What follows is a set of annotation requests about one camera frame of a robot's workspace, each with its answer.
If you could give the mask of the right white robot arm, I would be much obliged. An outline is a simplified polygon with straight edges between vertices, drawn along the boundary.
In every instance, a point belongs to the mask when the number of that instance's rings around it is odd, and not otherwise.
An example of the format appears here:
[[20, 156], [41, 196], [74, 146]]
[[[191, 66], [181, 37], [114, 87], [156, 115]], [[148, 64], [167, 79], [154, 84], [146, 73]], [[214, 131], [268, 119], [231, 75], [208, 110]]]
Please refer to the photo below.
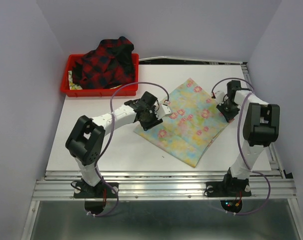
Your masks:
[[249, 177], [262, 151], [279, 136], [281, 108], [261, 100], [253, 89], [242, 87], [243, 79], [225, 78], [227, 92], [212, 92], [216, 108], [227, 122], [238, 117], [237, 146], [239, 155], [221, 182], [213, 188], [219, 196], [251, 195]]

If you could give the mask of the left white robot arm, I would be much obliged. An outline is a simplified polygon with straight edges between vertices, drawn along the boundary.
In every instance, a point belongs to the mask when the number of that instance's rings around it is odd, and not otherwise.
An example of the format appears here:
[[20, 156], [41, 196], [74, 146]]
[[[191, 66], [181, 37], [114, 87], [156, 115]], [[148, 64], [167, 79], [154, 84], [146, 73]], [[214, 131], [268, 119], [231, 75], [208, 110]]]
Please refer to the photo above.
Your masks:
[[98, 160], [106, 151], [103, 148], [105, 136], [112, 138], [114, 130], [136, 122], [144, 131], [150, 130], [171, 113], [167, 100], [161, 104], [157, 97], [146, 91], [141, 98], [128, 100], [110, 113], [94, 118], [79, 117], [65, 143], [81, 172], [81, 180], [72, 187], [86, 197], [102, 196], [108, 186], [97, 171]]

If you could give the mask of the pastel floral skirt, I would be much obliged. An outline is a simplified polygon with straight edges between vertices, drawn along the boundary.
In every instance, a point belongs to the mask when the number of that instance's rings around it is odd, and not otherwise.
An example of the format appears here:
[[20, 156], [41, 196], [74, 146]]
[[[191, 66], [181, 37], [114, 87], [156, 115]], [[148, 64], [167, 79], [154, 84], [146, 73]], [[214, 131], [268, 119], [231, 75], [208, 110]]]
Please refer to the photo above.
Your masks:
[[191, 78], [170, 93], [168, 105], [172, 114], [161, 124], [147, 131], [137, 126], [134, 132], [194, 168], [228, 122]]

